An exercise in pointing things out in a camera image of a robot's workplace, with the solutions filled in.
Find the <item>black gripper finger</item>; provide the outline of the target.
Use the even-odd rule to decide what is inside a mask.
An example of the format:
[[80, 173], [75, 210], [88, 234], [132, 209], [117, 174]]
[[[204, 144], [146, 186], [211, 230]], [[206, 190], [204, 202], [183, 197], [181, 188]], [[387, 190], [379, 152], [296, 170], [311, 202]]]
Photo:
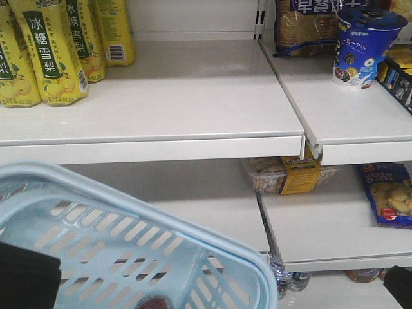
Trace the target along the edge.
[[383, 285], [402, 308], [411, 308], [411, 271], [395, 265], [386, 272]]
[[54, 308], [60, 259], [1, 243], [1, 308]]

